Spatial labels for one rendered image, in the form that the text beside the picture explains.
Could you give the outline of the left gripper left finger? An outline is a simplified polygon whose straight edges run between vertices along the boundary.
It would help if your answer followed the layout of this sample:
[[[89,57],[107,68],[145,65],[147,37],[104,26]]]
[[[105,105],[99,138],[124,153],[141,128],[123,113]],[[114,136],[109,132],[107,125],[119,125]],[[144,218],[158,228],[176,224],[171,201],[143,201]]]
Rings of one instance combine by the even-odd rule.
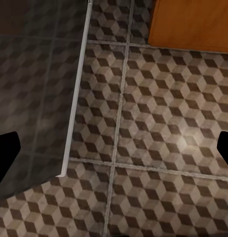
[[[0,135],[0,182],[21,150],[16,131]]]

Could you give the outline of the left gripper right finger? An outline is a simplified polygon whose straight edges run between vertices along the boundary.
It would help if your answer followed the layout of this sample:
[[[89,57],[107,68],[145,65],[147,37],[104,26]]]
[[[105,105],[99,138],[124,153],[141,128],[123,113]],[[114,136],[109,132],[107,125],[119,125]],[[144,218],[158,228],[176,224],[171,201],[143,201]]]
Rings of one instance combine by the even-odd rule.
[[[217,149],[228,164],[228,132],[222,131],[219,135]]]

